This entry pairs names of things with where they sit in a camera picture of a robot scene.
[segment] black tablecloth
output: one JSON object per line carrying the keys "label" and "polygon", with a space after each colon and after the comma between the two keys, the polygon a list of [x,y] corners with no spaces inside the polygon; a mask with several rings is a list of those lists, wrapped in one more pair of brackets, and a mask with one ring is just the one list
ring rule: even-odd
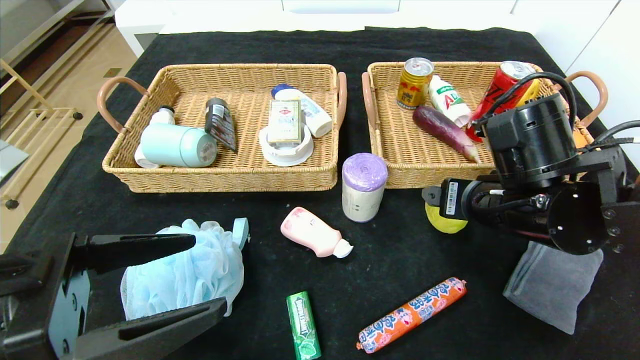
{"label": "black tablecloth", "polygon": [[[349,101],[340,132],[340,163],[370,151],[360,75],[375,61],[520,60],[560,73],[528,33],[367,29],[350,33],[260,31],[160,35],[129,71],[148,86],[156,72],[177,63],[329,63],[348,76]],[[121,121],[140,96],[119,86],[108,107]],[[579,101],[579,115],[588,111]],[[175,359],[293,359],[285,297],[307,290],[325,359],[366,359],[358,332],[432,285],[457,276],[468,295],[438,316],[375,353],[380,359],[631,359],[638,357],[640,329],[636,277],[638,251],[605,249],[591,293],[578,311],[575,335],[547,325],[502,296],[526,241],[470,224],[455,235],[426,220],[420,190],[388,190],[378,216],[349,221],[340,204],[340,182],[314,193],[136,194],[100,163],[115,139],[96,115],[24,221],[9,251],[35,249],[43,241],[81,234],[155,232],[186,218],[216,220],[230,228],[248,217],[252,240],[244,251],[244,287],[233,314],[188,343]],[[281,221],[303,206],[355,246],[344,259],[318,259],[286,240]],[[88,329],[124,319],[118,285],[122,271],[92,276]]]}

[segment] yellow ball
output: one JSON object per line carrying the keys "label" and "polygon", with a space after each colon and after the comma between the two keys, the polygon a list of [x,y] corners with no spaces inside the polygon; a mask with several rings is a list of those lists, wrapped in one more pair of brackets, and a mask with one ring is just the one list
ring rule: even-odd
{"label": "yellow ball", "polygon": [[445,234],[455,234],[467,226],[468,221],[444,218],[440,216],[440,208],[424,203],[427,219],[433,227]]}

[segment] brown leather handle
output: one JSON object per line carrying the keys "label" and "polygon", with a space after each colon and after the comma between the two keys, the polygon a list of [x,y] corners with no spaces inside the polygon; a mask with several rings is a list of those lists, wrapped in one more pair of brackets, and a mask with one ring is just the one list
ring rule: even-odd
{"label": "brown leather handle", "polygon": [[137,82],[135,82],[135,81],[133,81],[133,80],[131,80],[131,79],[125,77],[125,76],[116,76],[115,78],[111,78],[111,79],[107,80],[103,84],[103,86],[98,91],[98,97],[96,99],[96,103],[98,104],[98,111],[100,112],[100,115],[102,115],[104,120],[106,120],[109,123],[109,125],[111,125],[111,127],[118,134],[124,132],[125,128],[124,128],[124,126],[121,125],[121,123],[119,123],[112,116],[112,114],[109,112],[109,110],[107,110],[106,101],[107,101],[107,96],[111,92],[111,89],[113,89],[119,83],[127,83],[127,84],[133,86],[133,88],[135,88],[143,96],[144,95],[149,95],[149,92],[147,91],[147,89],[145,89],[142,85],[138,84]]}
{"label": "brown leather handle", "polygon": [[368,72],[362,73],[362,97],[364,97],[364,108],[367,110],[369,127],[371,130],[375,131],[378,114],[376,114],[376,108],[373,106],[373,96],[371,95],[371,84]]}
{"label": "brown leather handle", "polygon": [[[598,93],[600,94],[600,100],[598,101],[598,105],[593,109],[593,111],[582,119],[582,123],[588,127],[591,123],[598,117],[598,115],[602,112],[605,106],[607,106],[607,102],[609,101],[609,91],[607,90],[607,85],[605,85],[604,81],[591,71],[578,71],[566,77],[568,83],[573,80],[585,77],[591,80],[591,82],[598,89]],[[554,85],[556,90],[560,90],[561,87],[558,84]]]}
{"label": "brown leather handle", "polygon": [[347,112],[347,74],[338,73],[338,130],[344,122],[344,116]]}

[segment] gray towel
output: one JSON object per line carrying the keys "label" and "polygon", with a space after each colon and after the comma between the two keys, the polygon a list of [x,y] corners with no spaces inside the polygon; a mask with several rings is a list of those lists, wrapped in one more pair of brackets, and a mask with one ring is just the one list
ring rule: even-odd
{"label": "gray towel", "polygon": [[578,304],[591,289],[602,250],[571,255],[529,242],[502,293],[520,309],[573,334]]}

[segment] gold can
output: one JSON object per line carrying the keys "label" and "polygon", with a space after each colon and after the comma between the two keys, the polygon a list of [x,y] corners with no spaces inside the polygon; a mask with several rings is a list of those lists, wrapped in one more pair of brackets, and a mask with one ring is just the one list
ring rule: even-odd
{"label": "gold can", "polygon": [[531,80],[531,85],[529,85],[529,87],[527,88],[527,91],[525,91],[524,95],[520,98],[520,100],[518,100],[516,107],[524,105],[527,102],[527,100],[535,99],[536,97],[538,97],[539,93],[540,93],[540,80],[539,79]]}
{"label": "gold can", "polygon": [[400,75],[396,103],[403,109],[415,110],[422,103],[425,85],[433,77],[433,63],[425,58],[410,58],[404,62]]}

